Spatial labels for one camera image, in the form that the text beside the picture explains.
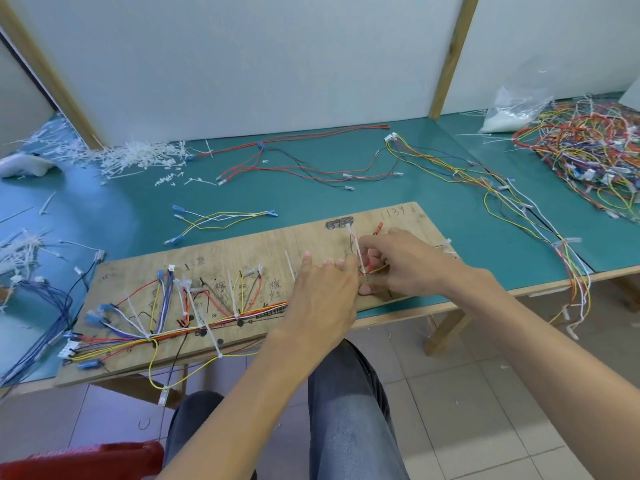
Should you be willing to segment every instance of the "white plastic bag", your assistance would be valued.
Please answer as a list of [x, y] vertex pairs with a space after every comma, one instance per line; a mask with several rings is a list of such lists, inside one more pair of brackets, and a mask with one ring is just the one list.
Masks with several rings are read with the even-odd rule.
[[549, 79], [551, 70], [540, 57], [532, 57], [510, 74], [484, 117], [480, 133], [514, 132], [535, 120], [554, 99]]

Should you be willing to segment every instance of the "white wall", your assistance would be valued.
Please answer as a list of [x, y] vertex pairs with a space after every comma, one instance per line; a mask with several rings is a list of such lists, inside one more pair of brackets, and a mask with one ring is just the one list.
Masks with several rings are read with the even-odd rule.
[[0, 43], [0, 158], [20, 146], [53, 114], [53, 109]]
[[640, 73], [640, 0], [480, 0], [443, 113], [491, 106], [534, 55], [563, 61], [556, 98], [626, 90]]
[[461, 0], [9, 0], [104, 143], [428, 113]]

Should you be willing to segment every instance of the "right hand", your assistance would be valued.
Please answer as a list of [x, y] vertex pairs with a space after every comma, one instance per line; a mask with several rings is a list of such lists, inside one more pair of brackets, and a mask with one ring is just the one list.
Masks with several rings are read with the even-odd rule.
[[370, 269], [389, 265], [388, 273], [367, 275], [359, 290], [363, 295], [390, 290], [406, 296], [447, 296], [456, 279], [472, 269], [396, 227], [386, 235], [363, 235], [358, 244], [365, 267], [369, 263]]

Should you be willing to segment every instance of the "workbench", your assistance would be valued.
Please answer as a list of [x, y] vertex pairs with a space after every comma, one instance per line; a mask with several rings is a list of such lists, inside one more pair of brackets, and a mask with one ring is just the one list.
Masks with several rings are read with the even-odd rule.
[[[515, 178], [518, 188], [539, 204], [562, 234], [582, 238], [574, 249], [594, 270], [592, 281], [622, 280], [618, 284], [623, 289], [626, 287], [631, 302], [640, 305], [639, 293], [630, 282], [624, 281], [624, 276], [640, 273], [640, 253], [633, 250], [640, 235], [638, 226], [622, 219], [615, 221], [596, 211], [587, 201], [565, 188], [565, 183], [528, 150], [508, 152], [513, 149], [509, 142], [483, 144], [482, 136], [457, 136], [476, 132], [482, 118], [454, 114], [443, 116], [437, 122], [421, 118], [388, 124], [391, 131], [412, 145], [481, 162]], [[361, 130], [278, 145], [327, 171], [356, 169], [366, 167], [373, 154], [384, 148], [383, 138], [388, 133]], [[217, 150], [267, 137], [209, 140], [208, 144], [212, 150]], [[204, 141], [188, 142], [188, 147], [197, 152], [208, 151]], [[50, 230], [48, 242], [57, 239], [79, 242], [104, 249], [107, 260], [116, 260], [166, 249], [164, 241], [184, 229], [184, 223], [173, 217], [172, 205], [201, 214], [265, 209], [278, 213], [277, 218], [252, 219], [226, 230], [192, 232], [180, 242], [180, 246], [189, 246], [416, 201], [443, 236], [451, 239], [456, 252], [467, 264], [491, 270], [513, 295], [544, 294], [563, 290], [569, 285], [563, 263], [547, 244], [485, 211], [481, 189], [448, 184], [402, 162], [396, 169], [404, 172], [402, 177], [356, 182], [354, 191], [280, 172], [245, 173], [222, 187], [201, 182], [185, 184], [189, 178], [213, 182], [222, 171], [244, 162], [254, 152], [254, 148], [245, 148], [197, 158], [183, 168], [184, 176], [172, 181], [175, 185], [171, 182], [156, 185], [170, 172], [162, 167], [103, 184], [104, 178], [98, 175], [96, 168], [82, 168], [68, 162], [60, 163], [62, 172], [54, 171], [42, 178], [3, 180], [0, 193], [4, 206], [0, 219], [30, 206], [34, 209], [0, 224], [0, 237], [20, 228], [31, 232], [47, 229]], [[381, 152], [373, 171], [386, 172], [393, 162], [391, 155]], [[57, 193], [47, 208], [48, 214], [39, 216], [38, 209], [53, 191]], [[61, 246], [57, 251], [64, 259], [40, 253], [40, 268], [36, 274], [46, 277], [53, 286], [67, 290], [77, 279], [74, 266], [86, 269], [94, 251], [71, 245]], [[84, 290], [77, 287], [72, 296], [75, 311], [82, 302]], [[469, 320], [443, 297], [409, 298], [360, 312], [354, 328], [442, 312], [449, 314], [425, 343], [425, 351], [432, 355], [443, 350], [447, 339]], [[48, 305], [20, 292], [12, 297], [7, 314], [10, 319], [0, 319], [2, 369], [16, 361], [54, 319]], [[46, 354], [25, 382], [14, 387], [10, 394], [52, 387], [52, 378], [60, 367], [57, 351], [53, 349]], [[157, 401], [157, 391], [138, 387], [141, 382], [136, 379], [140, 377], [109, 379], [109, 384], [98, 385]], [[167, 404], [175, 404], [178, 400], [179, 396], [173, 395]]]

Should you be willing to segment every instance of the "wooden board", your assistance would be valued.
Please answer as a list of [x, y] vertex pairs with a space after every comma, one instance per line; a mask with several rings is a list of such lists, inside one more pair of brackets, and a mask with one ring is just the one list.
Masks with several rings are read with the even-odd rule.
[[[74, 331], [88, 336], [113, 338], [111, 332], [106, 328], [95, 328], [84, 321], [83, 318], [87, 311], [97, 309], [101, 303], [120, 302], [140, 286], [153, 281], [158, 270], [166, 269], [169, 264], [175, 265], [176, 278], [192, 280], [193, 287], [201, 286], [200, 279], [203, 279], [214, 291], [212, 293], [214, 298], [218, 302], [222, 302], [229, 310], [232, 310], [233, 306], [227, 270], [233, 276], [232, 281], [235, 281], [240, 270], [256, 269], [260, 264], [264, 268], [264, 277], [254, 308], [288, 300], [293, 290], [294, 279], [289, 270], [285, 251], [288, 252], [295, 271], [300, 267], [302, 256], [306, 250], [313, 253], [315, 264], [323, 263], [327, 258], [340, 258], [348, 253], [356, 252], [355, 247], [351, 246], [349, 233], [344, 227], [346, 217], [353, 218], [353, 227], [359, 235], [373, 233], [378, 224], [382, 222], [381, 233], [386, 233], [390, 227], [395, 226], [411, 231], [432, 246], [441, 246], [445, 241], [444, 236], [420, 206], [416, 202], [410, 202], [394, 207], [360, 212], [351, 216], [340, 216], [224, 241], [207, 242], [187, 248], [171, 249], [155, 254], [106, 262], [98, 266], [80, 313], [81, 318], [76, 323]], [[448, 245], [443, 249], [451, 250]], [[256, 277], [257, 274], [254, 273], [251, 277], [245, 278], [245, 298], [247, 301], [253, 300], [257, 292], [257, 285], [254, 283]], [[363, 276], [362, 279], [368, 280], [369, 276]], [[145, 315], [145, 313], [152, 313], [153, 293], [156, 289], [156, 285], [148, 286], [131, 298], [133, 309], [139, 314], [140, 320], [145, 326], [149, 325], [149, 315]], [[239, 282], [235, 298], [236, 307], [240, 307], [242, 297]], [[366, 310], [402, 298], [404, 297], [395, 296], [389, 292], [359, 296], [357, 308], [358, 310]], [[196, 300], [199, 311], [206, 314], [208, 319], [213, 321], [221, 318], [221, 313], [212, 305], [207, 308], [207, 304], [208, 300], [205, 297], [199, 297]], [[127, 306], [127, 302], [124, 302], [120, 309], [129, 316], [134, 314]], [[180, 300], [174, 291], [165, 331], [178, 328], [176, 320], [181, 317]], [[109, 313], [109, 318], [117, 328], [137, 333], [116, 313]], [[243, 326], [231, 323], [215, 328], [214, 336], [218, 343], [225, 347], [238, 343], [250, 343], [267, 334], [280, 320], [282, 320], [282, 314], [271, 315], [255, 321], [245, 321]], [[197, 336], [190, 333], [184, 340], [184, 344], [182, 337], [167, 339], [162, 341], [158, 347], [154, 367], [173, 363], [179, 349], [179, 357], [184, 359], [201, 355], [213, 348], [212, 339], [208, 335]], [[139, 371], [142, 366], [148, 366], [153, 353], [153, 346], [144, 344], [108, 359], [105, 362], [105, 368], [80, 371], [75, 364], [64, 365], [60, 368], [56, 385], [95, 381], [128, 371]]]

